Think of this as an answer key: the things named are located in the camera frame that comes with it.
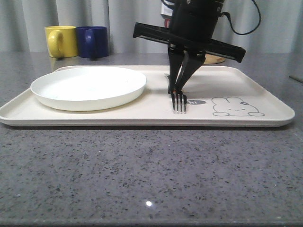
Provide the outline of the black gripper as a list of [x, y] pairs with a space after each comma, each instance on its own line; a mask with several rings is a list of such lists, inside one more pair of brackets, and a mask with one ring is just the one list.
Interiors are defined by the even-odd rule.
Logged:
[[[173, 2], [168, 28], [136, 23], [133, 37], [169, 45], [168, 93], [182, 93], [186, 82], [204, 64], [205, 52], [242, 62], [246, 50], [212, 39], [223, 0]], [[197, 52], [185, 51], [182, 46]]]

